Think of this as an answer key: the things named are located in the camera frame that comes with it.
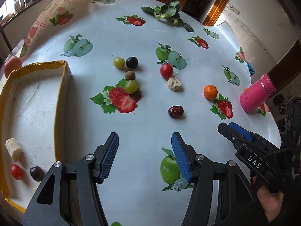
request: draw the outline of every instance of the human hand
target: human hand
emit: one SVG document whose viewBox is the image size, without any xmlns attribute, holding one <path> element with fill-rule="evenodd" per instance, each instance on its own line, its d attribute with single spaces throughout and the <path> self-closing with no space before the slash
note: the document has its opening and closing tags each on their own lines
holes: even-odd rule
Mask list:
<svg viewBox="0 0 301 226">
<path fill-rule="evenodd" d="M 257 191 L 257 197 L 261 203 L 261 206 L 265 212 L 268 222 L 274 220 L 280 213 L 283 193 L 279 191 L 276 195 L 271 195 L 266 185 L 256 184 L 257 176 L 253 177 L 254 187 L 260 187 Z"/>
</svg>

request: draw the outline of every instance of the pink bottle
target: pink bottle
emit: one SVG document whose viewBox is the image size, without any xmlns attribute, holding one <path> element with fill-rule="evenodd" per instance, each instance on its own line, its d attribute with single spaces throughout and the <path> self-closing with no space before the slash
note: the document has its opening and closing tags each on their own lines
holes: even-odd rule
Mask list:
<svg viewBox="0 0 301 226">
<path fill-rule="evenodd" d="M 240 104 L 247 113 L 253 112 L 276 92 L 276 89 L 267 74 L 250 86 L 240 97 Z"/>
</svg>

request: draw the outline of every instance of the fruit print tablecloth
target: fruit print tablecloth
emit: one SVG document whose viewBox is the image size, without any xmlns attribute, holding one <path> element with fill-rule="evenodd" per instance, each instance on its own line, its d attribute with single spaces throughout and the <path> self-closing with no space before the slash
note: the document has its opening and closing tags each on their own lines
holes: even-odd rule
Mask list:
<svg viewBox="0 0 301 226">
<path fill-rule="evenodd" d="M 141 10 L 163 4 L 155 0 L 54 0 L 25 38 L 25 64 L 67 60 L 72 72 L 67 108 L 66 162 L 93 153 L 111 132 L 120 145 L 109 178 L 98 185 L 109 225 L 181 225 L 192 192 L 180 175 L 171 150 L 171 135 L 212 161 L 235 160 L 232 144 L 217 126 L 232 121 L 280 145 L 277 126 L 265 106 L 246 114 L 239 95 L 251 84 L 243 50 L 231 27 L 203 27 L 180 12 L 194 32 L 175 27 Z M 125 94 L 125 72 L 113 66 L 116 57 L 134 56 L 140 95 Z M 164 63 L 174 66 L 182 89 L 170 91 L 160 75 Z M 206 85 L 218 96 L 208 101 Z M 124 105 L 119 106 L 123 97 Z M 171 106 L 184 108 L 172 119 Z M 214 183 L 213 223 L 217 204 Z"/>
</svg>

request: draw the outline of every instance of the silver bolt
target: silver bolt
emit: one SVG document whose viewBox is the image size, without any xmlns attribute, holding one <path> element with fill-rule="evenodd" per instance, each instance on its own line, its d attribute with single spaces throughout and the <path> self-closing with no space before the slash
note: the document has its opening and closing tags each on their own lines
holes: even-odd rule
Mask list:
<svg viewBox="0 0 301 226">
<path fill-rule="evenodd" d="M 87 161 L 91 161 L 91 160 L 93 160 L 94 159 L 94 155 L 87 155 L 86 156 L 86 160 Z"/>
<path fill-rule="evenodd" d="M 55 167 L 60 167 L 61 165 L 62 165 L 62 162 L 61 162 L 61 161 L 55 162 Z"/>
<path fill-rule="evenodd" d="M 232 167 L 235 167 L 236 166 L 236 162 L 235 161 L 229 161 L 229 165 L 232 166 Z"/>
<path fill-rule="evenodd" d="M 203 156 L 203 155 L 196 155 L 195 158 L 196 158 L 197 160 L 199 160 L 199 161 L 202 161 L 202 160 L 205 159 L 205 156 Z"/>
</svg>

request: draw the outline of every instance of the blue gripper pad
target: blue gripper pad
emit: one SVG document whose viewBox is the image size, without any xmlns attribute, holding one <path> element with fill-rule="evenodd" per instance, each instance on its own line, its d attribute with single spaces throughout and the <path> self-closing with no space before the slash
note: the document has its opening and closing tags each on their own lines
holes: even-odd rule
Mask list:
<svg viewBox="0 0 301 226">
<path fill-rule="evenodd" d="M 234 130 L 239 132 L 241 135 L 243 135 L 246 140 L 248 140 L 250 142 L 253 141 L 253 138 L 252 138 L 251 134 L 246 129 L 244 129 L 241 126 L 237 125 L 235 122 L 230 122 L 229 127 L 233 128 Z"/>
<path fill-rule="evenodd" d="M 173 133 L 171 136 L 171 146 L 173 148 L 173 152 L 176 157 L 176 161 L 178 163 L 180 172 L 182 177 L 188 182 L 191 182 L 192 175 L 190 173 L 190 165 L 189 165 L 189 160 L 183 150 L 182 146 L 185 146 L 186 144 L 184 141 L 181 139 L 179 140 L 178 137 L 176 136 L 176 133 Z"/>
<path fill-rule="evenodd" d="M 116 133 L 111 143 L 109 144 L 109 148 L 106 151 L 103 161 L 101 162 L 101 172 L 99 174 L 99 179 L 102 182 L 109 176 L 118 147 L 119 147 L 119 136 Z"/>
</svg>

